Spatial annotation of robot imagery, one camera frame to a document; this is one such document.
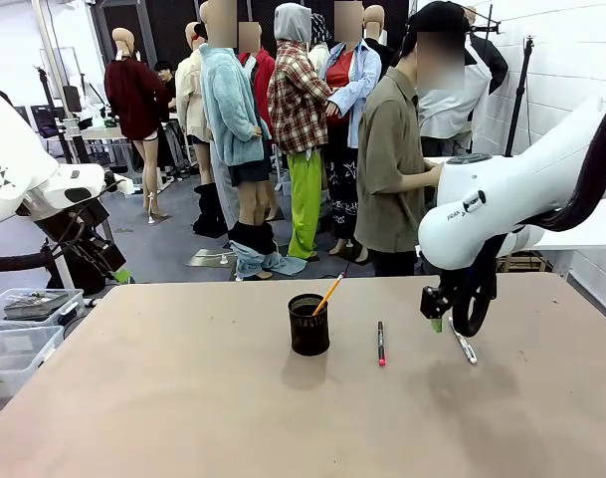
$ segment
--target gray hood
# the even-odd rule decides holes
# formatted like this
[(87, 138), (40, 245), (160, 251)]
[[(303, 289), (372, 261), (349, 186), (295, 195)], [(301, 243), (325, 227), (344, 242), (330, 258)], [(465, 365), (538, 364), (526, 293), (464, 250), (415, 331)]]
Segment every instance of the gray hood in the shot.
[(274, 37), (277, 40), (309, 43), (311, 41), (311, 9), (298, 3), (284, 3), (276, 8)]

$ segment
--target black bandana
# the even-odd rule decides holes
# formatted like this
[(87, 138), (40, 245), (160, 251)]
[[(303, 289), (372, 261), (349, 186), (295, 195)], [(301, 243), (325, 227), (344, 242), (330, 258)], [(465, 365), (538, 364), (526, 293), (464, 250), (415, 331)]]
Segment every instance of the black bandana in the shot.
[(324, 17), (319, 13), (311, 14), (311, 45), (315, 46), (318, 43), (331, 40), (331, 34), (326, 29)]

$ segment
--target red plaid flannel shirt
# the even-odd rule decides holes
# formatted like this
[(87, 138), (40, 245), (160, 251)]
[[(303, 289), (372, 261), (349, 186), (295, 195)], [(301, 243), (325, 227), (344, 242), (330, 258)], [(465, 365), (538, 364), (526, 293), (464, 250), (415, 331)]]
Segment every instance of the red plaid flannel shirt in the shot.
[(313, 70), (304, 43), (278, 45), (267, 92), (274, 141), (285, 154), (298, 154), (327, 143), (324, 104), (331, 88)]

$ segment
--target blue fuzzy jacket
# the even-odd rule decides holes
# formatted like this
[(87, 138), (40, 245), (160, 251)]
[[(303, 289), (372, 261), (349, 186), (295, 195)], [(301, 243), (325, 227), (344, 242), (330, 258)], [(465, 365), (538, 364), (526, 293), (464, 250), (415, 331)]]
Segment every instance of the blue fuzzy jacket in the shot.
[[(258, 126), (252, 85), (231, 48), (199, 47), (202, 56), (203, 105), (216, 151), (228, 166), (238, 166), (264, 157), (263, 142), (254, 137)], [(271, 139), (264, 121), (263, 138)]]

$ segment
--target clear plastic container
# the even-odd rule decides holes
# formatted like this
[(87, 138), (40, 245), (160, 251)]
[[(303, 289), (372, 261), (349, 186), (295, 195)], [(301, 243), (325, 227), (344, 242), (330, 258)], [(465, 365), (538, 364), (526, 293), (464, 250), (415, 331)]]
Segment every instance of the clear plastic container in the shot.
[(63, 340), (63, 327), (0, 331), (0, 410)]
[[(31, 294), (66, 294), (62, 305), (54, 307), (52, 311), (39, 320), (14, 320), (8, 317), (5, 310), (19, 298)], [(70, 321), (84, 313), (84, 291), (81, 289), (10, 289), (0, 295), (0, 331), (27, 329), (32, 327), (65, 326)]]

